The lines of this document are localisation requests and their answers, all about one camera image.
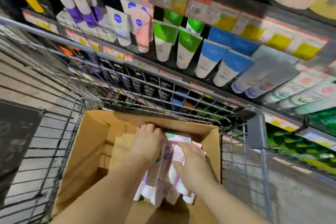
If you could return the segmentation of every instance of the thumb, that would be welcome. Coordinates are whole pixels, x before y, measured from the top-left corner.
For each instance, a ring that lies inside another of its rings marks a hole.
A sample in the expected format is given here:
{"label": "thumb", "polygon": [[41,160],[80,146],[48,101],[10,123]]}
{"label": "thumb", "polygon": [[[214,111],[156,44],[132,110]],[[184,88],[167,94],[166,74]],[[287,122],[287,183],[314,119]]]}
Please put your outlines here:
{"label": "thumb", "polygon": [[178,161],[173,161],[173,166],[175,167],[178,175],[182,173],[183,165]]}

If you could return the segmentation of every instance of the gray floor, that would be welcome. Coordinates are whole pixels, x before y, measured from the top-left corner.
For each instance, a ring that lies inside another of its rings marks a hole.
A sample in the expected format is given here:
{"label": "gray floor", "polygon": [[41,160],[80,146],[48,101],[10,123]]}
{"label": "gray floor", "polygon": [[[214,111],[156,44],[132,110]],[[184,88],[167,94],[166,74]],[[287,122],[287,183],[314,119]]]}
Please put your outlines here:
{"label": "gray floor", "polygon": [[[0,71],[8,75],[0,75],[0,98],[69,115],[69,108],[72,108],[73,103],[65,100],[65,98],[68,98],[66,94],[71,94],[70,92],[1,53],[0,61],[5,61],[22,71],[18,72],[17,69],[10,68],[8,65],[4,65],[3,62],[0,63]],[[46,82],[47,85],[53,85],[59,90],[52,89],[42,82],[36,82],[34,78]],[[26,156],[51,156],[53,154],[65,121],[53,119],[56,116],[48,116],[51,118],[44,118],[42,125],[49,128],[40,127],[31,142],[31,147],[43,147],[47,149],[28,150]],[[73,113],[73,117],[74,122],[76,122],[79,118],[78,112]],[[57,155],[60,156],[65,153],[63,149],[66,149],[68,146],[73,126],[73,123],[68,125],[68,131],[65,132],[60,145],[62,150],[59,150]],[[223,180],[224,186],[243,202],[264,215],[263,208],[265,202],[262,195],[262,173],[259,167],[260,155],[249,150],[247,152],[247,163],[249,166],[246,167],[244,165],[242,147],[233,146],[231,148],[231,145],[225,144],[223,149],[225,151],[223,153],[223,167],[225,168],[223,171],[223,177],[225,178]],[[50,160],[51,158],[24,159],[19,173],[13,181],[15,185],[8,192],[8,198],[5,203],[18,202],[35,195],[36,192],[31,191],[36,191],[40,188],[41,180],[31,180],[42,179],[45,176],[45,168],[48,167]],[[269,186],[275,223],[335,223],[336,188],[329,187],[309,175],[296,171],[272,159],[268,159],[268,164]],[[35,216],[42,213],[45,209],[44,202],[50,199],[51,189],[49,187],[53,186],[53,177],[57,174],[60,165],[61,159],[56,158],[48,174],[48,179],[46,179],[44,184],[43,192],[45,196],[43,198],[1,210],[0,223],[24,224],[27,223],[25,219],[31,215]],[[32,207],[36,202],[40,206],[34,209]]]}

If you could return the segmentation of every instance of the shopping cart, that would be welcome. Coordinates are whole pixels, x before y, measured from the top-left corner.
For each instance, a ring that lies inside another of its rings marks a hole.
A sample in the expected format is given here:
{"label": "shopping cart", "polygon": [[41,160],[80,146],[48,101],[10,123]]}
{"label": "shopping cart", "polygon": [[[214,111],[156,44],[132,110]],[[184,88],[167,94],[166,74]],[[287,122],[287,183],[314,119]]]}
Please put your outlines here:
{"label": "shopping cart", "polygon": [[[162,116],[219,126],[223,186],[272,221],[265,152],[267,134],[261,111],[153,68],[143,60],[137,60],[136,53],[118,46],[115,51],[127,52],[130,56],[119,59],[9,18],[0,17],[0,22],[6,25],[0,36],[2,53],[44,78],[35,77],[36,84],[31,83],[30,87],[53,94],[57,99],[50,101],[50,109],[40,110],[44,117],[1,205],[1,223],[50,221],[53,202],[86,109]],[[81,51],[87,54],[85,59],[80,55]],[[21,68],[4,59],[0,63],[22,72]],[[2,75],[21,81],[6,73]],[[41,89],[37,86],[40,84],[48,89]],[[46,150],[51,154],[41,153]],[[38,162],[27,168],[30,159],[38,159]],[[37,173],[43,174],[38,183]]]}

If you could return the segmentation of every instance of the nivea logo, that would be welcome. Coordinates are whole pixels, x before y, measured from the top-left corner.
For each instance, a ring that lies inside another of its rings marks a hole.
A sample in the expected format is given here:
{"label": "nivea logo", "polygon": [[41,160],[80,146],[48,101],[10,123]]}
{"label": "nivea logo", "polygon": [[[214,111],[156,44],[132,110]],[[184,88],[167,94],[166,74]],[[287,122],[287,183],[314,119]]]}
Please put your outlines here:
{"label": "nivea logo", "polygon": [[128,3],[128,8],[131,8],[131,7],[137,7],[137,5],[133,2],[129,2]]}
{"label": "nivea logo", "polygon": [[121,17],[119,14],[114,14],[114,19],[116,22],[121,23]]}
{"label": "nivea logo", "polygon": [[142,21],[140,19],[136,19],[135,22],[138,26],[140,26],[140,27],[142,26]]}

